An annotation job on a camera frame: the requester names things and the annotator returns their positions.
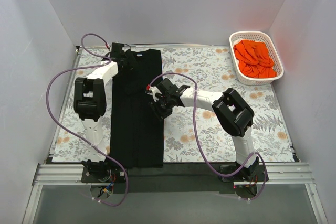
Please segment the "aluminium rail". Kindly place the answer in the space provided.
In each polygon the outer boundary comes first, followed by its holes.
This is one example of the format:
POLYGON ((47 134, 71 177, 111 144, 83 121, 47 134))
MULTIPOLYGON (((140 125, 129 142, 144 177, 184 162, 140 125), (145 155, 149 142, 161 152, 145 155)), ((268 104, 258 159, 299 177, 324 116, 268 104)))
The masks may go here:
MULTIPOLYGON (((80 164, 38 165, 33 185, 75 185, 83 184, 86 175, 80 164)), ((267 163, 270 184, 314 184, 315 178, 307 163, 267 163)))
POLYGON ((183 43, 177 43, 177 44, 127 44, 126 49, 132 49, 135 48, 229 48, 229 45, 207 45, 207 44, 183 44, 183 43))

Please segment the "black t shirt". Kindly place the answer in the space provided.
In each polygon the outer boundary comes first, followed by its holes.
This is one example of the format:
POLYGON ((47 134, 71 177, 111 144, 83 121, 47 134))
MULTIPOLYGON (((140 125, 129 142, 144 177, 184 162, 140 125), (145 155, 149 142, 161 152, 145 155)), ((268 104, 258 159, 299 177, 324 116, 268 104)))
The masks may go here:
POLYGON ((163 166, 163 131, 149 103, 146 86, 162 74, 161 52, 132 53, 138 63, 112 79, 110 157, 125 168, 163 166))

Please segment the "white perforated plastic basket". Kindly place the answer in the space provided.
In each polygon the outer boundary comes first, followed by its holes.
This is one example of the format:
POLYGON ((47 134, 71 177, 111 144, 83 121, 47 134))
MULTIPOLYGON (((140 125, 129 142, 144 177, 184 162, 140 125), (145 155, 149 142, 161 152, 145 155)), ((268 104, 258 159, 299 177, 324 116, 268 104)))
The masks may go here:
POLYGON ((229 37, 238 80, 246 85, 264 85, 280 79, 284 68, 270 37, 260 31, 239 31, 229 37))

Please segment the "orange t shirt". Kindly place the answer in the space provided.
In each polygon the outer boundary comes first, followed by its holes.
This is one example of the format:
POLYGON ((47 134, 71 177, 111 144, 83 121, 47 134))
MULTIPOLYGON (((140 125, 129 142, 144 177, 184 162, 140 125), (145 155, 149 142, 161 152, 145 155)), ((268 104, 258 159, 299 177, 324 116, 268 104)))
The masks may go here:
POLYGON ((274 61, 269 56, 268 48, 263 42, 241 40, 234 47, 234 54, 239 61, 241 73, 249 78, 275 78, 274 61))

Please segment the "floral patterned table mat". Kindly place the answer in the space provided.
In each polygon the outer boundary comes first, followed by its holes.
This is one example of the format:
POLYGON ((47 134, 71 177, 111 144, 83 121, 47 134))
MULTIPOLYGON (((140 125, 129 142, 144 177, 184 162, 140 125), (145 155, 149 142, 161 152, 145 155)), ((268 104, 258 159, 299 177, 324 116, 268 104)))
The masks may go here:
MULTIPOLYGON (((206 91, 234 88, 253 109, 253 144, 267 162, 294 161, 292 143, 282 118, 274 90, 270 84, 246 86, 236 74, 229 48, 161 48, 165 76, 174 84, 197 86, 206 91)), ((85 131, 73 109, 74 93, 67 96, 62 129, 51 151, 53 162, 80 162, 89 157, 89 149, 81 140, 85 131)), ((196 110, 197 134, 194 134, 193 109, 174 108, 164 121, 164 155, 168 162, 202 162, 196 138, 210 162, 233 162, 234 143, 222 129, 215 114, 196 110)))

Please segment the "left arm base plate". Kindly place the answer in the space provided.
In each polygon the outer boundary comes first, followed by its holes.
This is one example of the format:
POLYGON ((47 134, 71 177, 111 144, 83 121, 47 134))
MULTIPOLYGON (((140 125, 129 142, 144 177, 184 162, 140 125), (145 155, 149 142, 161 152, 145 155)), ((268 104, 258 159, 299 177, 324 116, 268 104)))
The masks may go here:
POLYGON ((81 182, 82 183, 125 183, 125 172, 120 168, 94 169, 84 168, 81 182))

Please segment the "aluminium front rail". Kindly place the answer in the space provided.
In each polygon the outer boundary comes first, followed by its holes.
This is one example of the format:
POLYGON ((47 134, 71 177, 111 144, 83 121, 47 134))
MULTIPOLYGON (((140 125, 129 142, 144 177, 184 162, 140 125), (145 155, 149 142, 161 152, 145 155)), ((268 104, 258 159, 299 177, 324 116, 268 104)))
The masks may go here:
MULTIPOLYGON (((86 175, 80 164, 38 165, 33 185, 75 185, 83 184, 86 175)), ((270 184, 314 184, 315 178, 307 163, 267 163, 270 184)))

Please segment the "aluminium back rail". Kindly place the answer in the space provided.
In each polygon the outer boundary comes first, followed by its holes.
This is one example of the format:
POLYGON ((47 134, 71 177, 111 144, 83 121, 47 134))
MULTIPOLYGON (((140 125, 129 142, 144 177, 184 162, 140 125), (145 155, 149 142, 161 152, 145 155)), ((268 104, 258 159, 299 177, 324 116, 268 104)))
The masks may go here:
POLYGON ((177 44, 127 44, 126 49, 132 49, 135 48, 229 48, 229 45, 207 45, 207 44, 183 44, 183 43, 177 43, 177 44))

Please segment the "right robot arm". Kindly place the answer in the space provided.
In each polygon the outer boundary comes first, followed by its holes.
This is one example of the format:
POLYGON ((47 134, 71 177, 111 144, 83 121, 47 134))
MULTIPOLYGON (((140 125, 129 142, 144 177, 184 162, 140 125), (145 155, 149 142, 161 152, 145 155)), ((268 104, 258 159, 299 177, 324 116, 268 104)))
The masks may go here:
POLYGON ((150 106, 159 119, 165 119, 172 114, 175 106, 193 108, 194 134, 196 128, 196 109, 200 108, 214 112, 224 131, 232 137, 236 152, 237 169, 229 174, 221 174, 208 162, 202 151, 199 139, 196 138, 198 149, 207 166, 220 177, 238 175, 242 180, 251 180, 257 174, 259 158, 255 153, 251 138, 251 127, 254 112, 239 93, 232 88, 224 92, 211 92, 193 89, 190 86, 172 86, 158 88, 147 86, 146 93, 153 101, 150 106))

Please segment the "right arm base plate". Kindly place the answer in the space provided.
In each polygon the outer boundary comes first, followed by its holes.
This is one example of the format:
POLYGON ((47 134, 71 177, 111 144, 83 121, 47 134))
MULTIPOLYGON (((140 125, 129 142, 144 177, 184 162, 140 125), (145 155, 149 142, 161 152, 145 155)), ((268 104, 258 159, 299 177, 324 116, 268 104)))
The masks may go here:
MULTIPOLYGON (((236 163, 226 163, 219 167, 219 172, 222 174, 233 173, 239 165, 236 163)), ((264 167, 262 164, 258 164, 253 170, 248 168, 243 168, 236 175, 232 177, 221 177, 224 182, 245 182, 249 183, 251 181, 263 182, 266 177, 266 181, 269 181, 268 175, 266 176, 264 167)))

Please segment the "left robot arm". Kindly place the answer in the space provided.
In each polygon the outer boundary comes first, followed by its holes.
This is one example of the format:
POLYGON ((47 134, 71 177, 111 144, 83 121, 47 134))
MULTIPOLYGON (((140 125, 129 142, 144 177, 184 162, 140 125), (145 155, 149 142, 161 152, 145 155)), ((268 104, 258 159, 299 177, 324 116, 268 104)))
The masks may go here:
POLYGON ((74 111, 81 119, 89 142, 90 155, 82 164, 89 175, 100 182, 108 181, 112 175, 111 168, 102 160, 107 155, 102 129, 102 117, 107 108, 105 86, 122 70, 133 70, 137 67, 137 61, 130 49, 110 52, 110 59, 111 62, 103 61, 101 67, 86 77, 75 80, 73 101, 74 111))

